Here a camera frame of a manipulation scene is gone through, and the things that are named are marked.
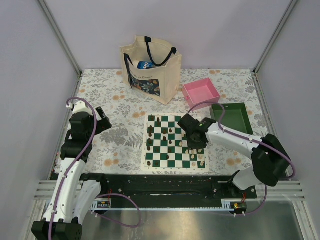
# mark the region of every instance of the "white wall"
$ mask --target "white wall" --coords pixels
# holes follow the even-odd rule
[[[46,0],[82,69],[120,68],[134,36],[171,42],[183,68],[253,68],[290,0]]]
[[[302,0],[258,73],[276,131],[320,229],[320,2]]]
[[[36,0],[2,0],[0,33],[0,239],[18,240],[77,75]]]

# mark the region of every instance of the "printed picture on bag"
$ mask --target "printed picture on bag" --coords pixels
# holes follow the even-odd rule
[[[147,94],[152,94],[160,97],[160,86],[158,79],[138,80],[134,76],[132,77],[132,85]]]

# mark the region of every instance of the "chessboard border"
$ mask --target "chessboard border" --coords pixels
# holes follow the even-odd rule
[[[208,157],[208,150],[204,148],[204,165],[205,168],[178,168],[178,167],[147,167],[146,166],[146,154],[147,154],[147,138],[148,138],[148,122],[149,116],[181,116],[186,114],[183,113],[146,113],[144,117],[144,129],[143,129],[143,143],[141,153],[141,170],[146,172],[179,172],[179,173],[207,173],[210,172],[210,164]],[[193,117],[201,121],[201,117],[194,114]]]

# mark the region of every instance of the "beige bag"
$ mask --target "beige bag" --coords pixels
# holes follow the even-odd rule
[[[179,89],[181,58],[167,41],[136,36],[133,44],[121,47],[123,82],[167,105]],[[134,61],[152,62],[157,67],[138,69]]]

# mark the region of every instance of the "floral tablecloth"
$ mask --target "floral tablecloth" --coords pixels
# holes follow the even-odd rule
[[[182,84],[208,77],[220,92],[219,103],[245,103],[254,134],[265,136],[266,122],[250,70],[181,71]],[[112,129],[95,136],[93,150],[84,170],[87,173],[152,174],[140,168],[145,115],[187,113],[189,109],[182,94],[182,85],[171,102],[163,105],[125,85],[122,82],[120,69],[86,69],[77,96],[86,99],[94,108],[101,106],[112,124]],[[196,113],[203,118],[210,117],[208,107],[197,110]],[[208,145],[208,156],[210,172],[201,173],[202,175],[230,175],[252,164],[250,159],[240,153],[214,143]],[[185,172],[153,173],[186,174]]]

